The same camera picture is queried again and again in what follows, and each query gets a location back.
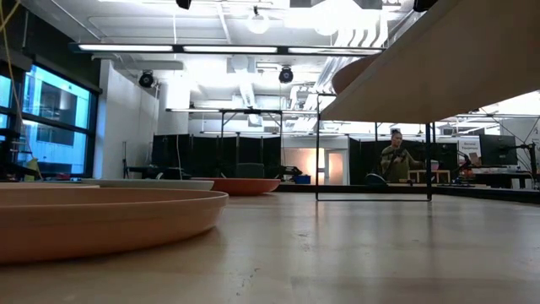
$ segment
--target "sign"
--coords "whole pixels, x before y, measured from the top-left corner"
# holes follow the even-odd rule
[[[482,156],[482,152],[480,151],[480,141],[479,140],[458,140],[457,141],[457,149],[466,154],[471,155],[471,153],[476,153],[478,157]],[[459,156],[458,158],[459,163],[465,162],[465,159],[463,156]]]

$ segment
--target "window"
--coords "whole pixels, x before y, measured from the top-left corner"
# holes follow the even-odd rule
[[[89,91],[42,68],[34,66],[26,74],[23,101],[25,113],[88,128],[89,101]]]
[[[9,107],[11,79],[0,76],[0,106]]]
[[[23,120],[19,140],[30,143],[42,173],[84,173],[86,134]],[[19,153],[21,165],[31,159],[29,151]]]
[[[8,127],[8,116],[5,114],[0,114],[0,128]],[[6,140],[4,136],[0,136],[0,141]]]
[[[11,84],[9,79],[3,82],[6,84],[0,85]],[[33,155],[44,176],[90,175],[91,171],[86,170],[91,170],[89,161],[95,140],[91,123],[95,117],[90,116],[95,115],[95,95],[36,66],[25,74],[21,88],[24,94],[23,121],[17,124],[21,126],[19,142],[28,143],[31,151],[28,145],[21,145],[18,163],[25,166]],[[4,112],[17,119],[14,102]]]

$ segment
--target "orange tray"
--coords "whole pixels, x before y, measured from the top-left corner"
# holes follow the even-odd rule
[[[220,191],[235,196],[253,196],[269,193],[279,186],[279,179],[261,178],[193,178],[203,181],[213,181],[213,191]]]
[[[122,252],[214,227],[228,195],[132,188],[0,190],[0,263]]]

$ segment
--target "terracotta plant saucer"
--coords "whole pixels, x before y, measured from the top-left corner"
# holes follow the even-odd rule
[[[0,189],[41,189],[59,187],[93,187],[97,185],[84,185],[76,182],[0,182]]]
[[[210,181],[179,181],[179,180],[153,180],[153,179],[83,179],[83,183],[100,187],[130,187],[147,189],[186,189],[210,190],[213,182]]]
[[[196,178],[202,181],[213,181],[212,190],[228,193],[235,196],[250,196],[269,193],[279,186],[279,179],[260,178]]]
[[[0,189],[0,263],[176,242],[214,227],[227,199],[192,190]]]

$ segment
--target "wooden shelf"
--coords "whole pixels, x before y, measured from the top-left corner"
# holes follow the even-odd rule
[[[440,0],[321,119],[427,123],[538,90],[538,20],[538,0]]]

